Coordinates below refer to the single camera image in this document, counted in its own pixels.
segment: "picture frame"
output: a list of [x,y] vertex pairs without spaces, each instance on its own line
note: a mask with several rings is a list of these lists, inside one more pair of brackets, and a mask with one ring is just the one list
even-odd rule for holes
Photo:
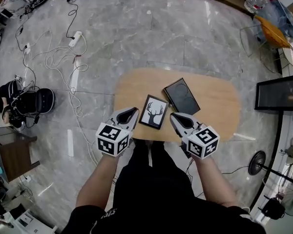
[[167,108],[168,101],[148,95],[141,112],[139,123],[158,130],[161,129]]

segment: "power strip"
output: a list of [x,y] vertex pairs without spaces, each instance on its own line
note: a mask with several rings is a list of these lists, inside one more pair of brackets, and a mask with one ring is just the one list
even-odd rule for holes
[[72,39],[72,41],[70,41],[68,46],[70,46],[71,48],[74,47],[76,45],[76,43],[78,42],[81,35],[82,35],[82,32],[76,31],[76,33],[74,35],[74,39]]

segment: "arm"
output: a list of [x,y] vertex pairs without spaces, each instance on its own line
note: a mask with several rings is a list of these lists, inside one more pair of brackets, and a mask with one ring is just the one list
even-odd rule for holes
[[77,196],[76,207],[94,205],[105,209],[119,157],[103,155]]
[[192,157],[200,175],[206,200],[226,207],[238,206],[231,185],[221,174],[214,160],[211,157],[205,159]]
[[[8,105],[8,102],[6,101],[6,98],[5,97],[2,97],[2,101],[3,101],[3,108],[5,108]],[[5,124],[8,124],[10,122],[9,121],[9,113],[8,112],[5,112],[4,113],[3,122]]]

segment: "white strip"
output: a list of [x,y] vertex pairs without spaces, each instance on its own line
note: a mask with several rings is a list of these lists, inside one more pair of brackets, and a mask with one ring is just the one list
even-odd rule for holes
[[[76,58],[76,66],[78,67],[80,65],[79,60]],[[72,78],[70,80],[70,87],[75,88],[77,90],[77,85],[78,85],[78,76],[79,76],[79,69],[76,69],[72,75]]]
[[53,183],[51,185],[49,185],[47,188],[45,188],[41,193],[38,194],[38,196],[40,196],[41,194],[43,194],[46,190],[48,190],[51,186],[53,185]]
[[74,143],[73,143],[73,131],[67,130],[67,152],[68,156],[74,157]]
[[249,137],[249,136],[245,136],[245,135],[241,135],[241,134],[237,134],[237,133],[234,133],[233,135],[234,135],[234,136],[241,137],[241,138],[245,138],[245,139],[248,139],[248,140],[256,140],[256,139],[253,138],[253,137]]

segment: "deer picture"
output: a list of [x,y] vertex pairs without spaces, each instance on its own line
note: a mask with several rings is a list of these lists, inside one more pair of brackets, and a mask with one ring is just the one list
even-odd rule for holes
[[157,116],[157,115],[162,115],[163,114],[163,106],[161,106],[161,109],[160,109],[160,112],[157,113],[157,111],[155,110],[155,112],[153,113],[152,112],[152,109],[150,110],[151,108],[151,105],[152,105],[152,102],[148,103],[147,107],[146,107],[146,110],[148,111],[148,115],[150,116],[150,119],[148,120],[148,123],[150,125],[155,125],[155,126],[158,126],[158,124],[156,124],[154,122],[154,117]]

